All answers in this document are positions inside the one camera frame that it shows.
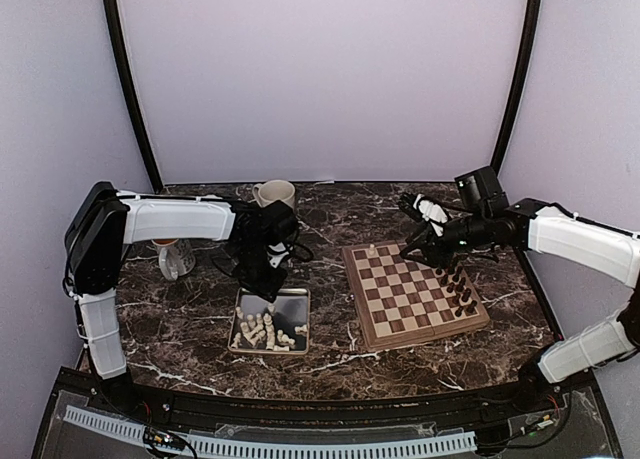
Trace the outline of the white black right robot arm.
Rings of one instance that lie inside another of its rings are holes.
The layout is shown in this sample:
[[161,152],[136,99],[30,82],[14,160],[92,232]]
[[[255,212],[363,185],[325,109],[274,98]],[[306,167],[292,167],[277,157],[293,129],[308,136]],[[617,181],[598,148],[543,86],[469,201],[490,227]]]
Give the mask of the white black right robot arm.
[[557,202],[533,198],[510,202],[496,171],[482,167],[455,178],[461,203],[404,193],[399,209],[416,222],[403,258],[434,269],[453,268],[483,247],[550,256],[607,276],[630,295],[614,312],[581,331],[543,347],[518,372],[510,403],[534,411],[570,377],[639,353],[639,235],[571,212]]

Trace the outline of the wooden chessboard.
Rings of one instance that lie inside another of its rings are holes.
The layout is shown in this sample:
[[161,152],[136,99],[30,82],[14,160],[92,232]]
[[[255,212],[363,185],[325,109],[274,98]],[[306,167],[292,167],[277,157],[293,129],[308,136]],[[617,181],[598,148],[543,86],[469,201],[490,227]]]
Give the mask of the wooden chessboard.
[[402,242],[374,244],[376,256],[368,257],[370,244],[352,245],[341,251],[353,293],[355,308],[369,351],[419,345],[487,326],[488,312],[468,276],[479,302],[479,313],[468,319],[441,324],[440,314],[428,313],[427,279],[434,268],[405,260]]

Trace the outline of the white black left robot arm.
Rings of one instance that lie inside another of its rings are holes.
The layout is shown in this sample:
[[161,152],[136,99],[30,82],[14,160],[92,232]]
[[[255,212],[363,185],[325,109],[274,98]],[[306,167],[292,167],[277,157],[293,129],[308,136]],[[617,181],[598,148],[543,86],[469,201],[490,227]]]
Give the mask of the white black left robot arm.
[[88,351],[103,400],[120,415],[141,406],[122,349],[116,290],[127,249],[152,240],[222,242],[232,260],[227,276],[274,301],[294,255],[299,222],[284,202],[261,207],[215,195],[168,196],[94,184],[64,236],[62,279],[73,300],[79,336]]

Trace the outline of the silver metal tray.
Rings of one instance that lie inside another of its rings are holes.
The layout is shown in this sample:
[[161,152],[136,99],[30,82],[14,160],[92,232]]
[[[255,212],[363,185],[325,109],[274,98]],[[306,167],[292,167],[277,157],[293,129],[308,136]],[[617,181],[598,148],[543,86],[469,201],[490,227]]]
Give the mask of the silver metal tray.
[[310,304],[310,291],[303,288],[281,289],[274,302],[240,289],[227,348],[238,354],[306,354],[310,345]]

